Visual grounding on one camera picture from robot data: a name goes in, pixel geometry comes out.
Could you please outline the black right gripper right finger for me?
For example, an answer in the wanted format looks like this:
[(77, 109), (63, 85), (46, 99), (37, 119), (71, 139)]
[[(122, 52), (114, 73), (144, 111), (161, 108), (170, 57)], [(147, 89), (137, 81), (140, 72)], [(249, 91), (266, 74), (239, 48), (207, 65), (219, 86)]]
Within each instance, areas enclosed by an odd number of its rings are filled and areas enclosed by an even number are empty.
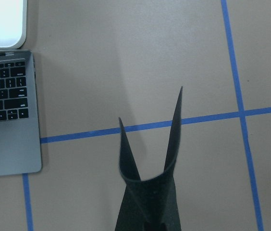
[(159, 231), (167, 231), (167, 227), (165, 223), (162, 223), (159, 227)]

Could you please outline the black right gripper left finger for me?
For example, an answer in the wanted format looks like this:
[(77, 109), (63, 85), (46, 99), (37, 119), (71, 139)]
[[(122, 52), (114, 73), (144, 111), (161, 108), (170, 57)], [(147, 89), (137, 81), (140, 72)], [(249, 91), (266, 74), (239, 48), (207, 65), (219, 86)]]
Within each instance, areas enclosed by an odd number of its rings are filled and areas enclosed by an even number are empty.
[(151, 226), (149, 222), (144, 222), (143, 231), (153, 231), (153, 227)]

